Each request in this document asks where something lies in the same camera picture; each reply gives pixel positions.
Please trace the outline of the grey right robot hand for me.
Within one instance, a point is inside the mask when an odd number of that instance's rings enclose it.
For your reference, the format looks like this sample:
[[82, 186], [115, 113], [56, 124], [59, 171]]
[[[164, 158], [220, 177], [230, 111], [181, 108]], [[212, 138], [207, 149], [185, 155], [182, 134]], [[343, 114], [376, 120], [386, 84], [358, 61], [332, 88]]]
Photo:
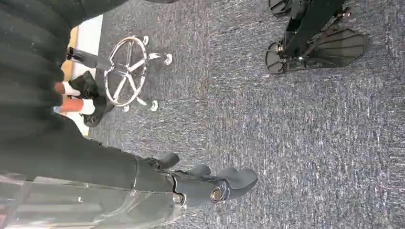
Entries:
[[167, 162], [142, 158], [106, 147], [82, 136], [76, 124], [61, 115], [50, 120], [2, 119], [0, 169], [28, 181], [37, 177], [76, 181], [157, 194], [177, 194], [189, 207], [240, 198], [257, 183], [256, 173], [227, 168], [212, 176], [205, 165], [188, 171], [169, 171]]

